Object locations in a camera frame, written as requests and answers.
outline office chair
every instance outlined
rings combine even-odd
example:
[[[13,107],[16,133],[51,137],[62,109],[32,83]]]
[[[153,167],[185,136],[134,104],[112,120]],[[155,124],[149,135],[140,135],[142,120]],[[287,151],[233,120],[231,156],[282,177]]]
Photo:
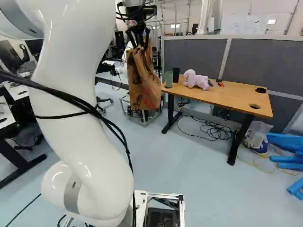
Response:
[[[114,103],[114,100],[111,98],[101,99],[99,96],[97,96],[97,104],[107,102],[107,101],[109,101],[110,103]],[[106,110],[104,108],[100,107],[99,105],[97,107],[101,110],[102,113],[104,113],[104,114],[106,113]]]

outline black stand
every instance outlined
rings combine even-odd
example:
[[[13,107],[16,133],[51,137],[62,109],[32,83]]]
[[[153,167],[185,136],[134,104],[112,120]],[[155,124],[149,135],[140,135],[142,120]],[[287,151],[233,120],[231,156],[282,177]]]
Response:
[[[47,158],[46,155],[41,155],[34,160],[27,162],[4,139],[0,139],[0,153],[18,168],[18,170],[0,181],[0,189]]]
[[[178,112],[174,116],[174,95],[168,94],[169,95],[169,122],[165,127],[162,129],[162,133],[166,134],[167,131],[171,128],[171,126],[178,120],[180,116],[182,116],[182,112]]]
[[[242,142],[242,139],[245,136],[245,133],[247,132],[248,128],[250,127],[250,124],[252,120],[254,119],[253,115],[247,114],[245,116],[244,122],[240,128],[240,130],[235,133],[235,136],[232,139],[232,147],[229,151],[227,163],[231,166],[235,164],[236,157],[237,157],[237,152],[238,152],[238,147]]]

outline gray floor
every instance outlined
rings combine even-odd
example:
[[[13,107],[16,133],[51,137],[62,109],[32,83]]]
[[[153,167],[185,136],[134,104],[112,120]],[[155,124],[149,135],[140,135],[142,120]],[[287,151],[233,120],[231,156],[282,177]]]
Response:
[[[102,98],[111,97],[115,101],[113,105],[103,105],[107,108],[106,117],[126,135],[136,189],[184,194],[186,226],[302,226],[303,202],[286,192],[286,188],[302,176],[289,176],[280,171],[266,174],[240,160],[235,166],[229,166],[226,152],[230,141],[192,138],[176,126],[162,135],[166,112],[144,128],[122,115],[118,98],[125,90],[113,91],[108,85],[98,84],[96,91]],[[180,127],[189,133],[200,133],[199,125],[190,119],[182,119]],[[119,141],[107,133],[126,158]],[[37,149],[35,152],[48,154],[47,160],[0,190],[0,226],[5,226],[40,193],[44,172],[58,161],[46,142]],[[250,155],[244,148],[239,151],[239,156],[247,161],[252,158]],[[264,163],[264,167],[270,168],[271,163]],[[62,214],[62,210],[40,197],[10,226],[54,227]],[[84,226],[78,220],[73,225]]]

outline paper bag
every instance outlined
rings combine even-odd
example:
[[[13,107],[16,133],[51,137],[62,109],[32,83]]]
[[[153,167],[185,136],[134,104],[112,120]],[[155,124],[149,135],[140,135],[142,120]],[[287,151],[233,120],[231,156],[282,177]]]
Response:
[[[151,46],[149,45],[146,51],[143,47],[128,50],[126,55],[131,108],[134,110],[159,108],[161,80],[153,73]]]

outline plush toy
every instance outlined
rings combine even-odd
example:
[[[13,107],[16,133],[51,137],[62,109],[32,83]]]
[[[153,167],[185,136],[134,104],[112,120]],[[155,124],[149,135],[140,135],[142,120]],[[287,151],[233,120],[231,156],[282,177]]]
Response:
[[[204,91],[209,89],[208,77],[196,75],[194,70],[187,70],[184,73],[185,81],[183,83],[184,86],[193,88],[194,86],[198,86],[202,88]]]

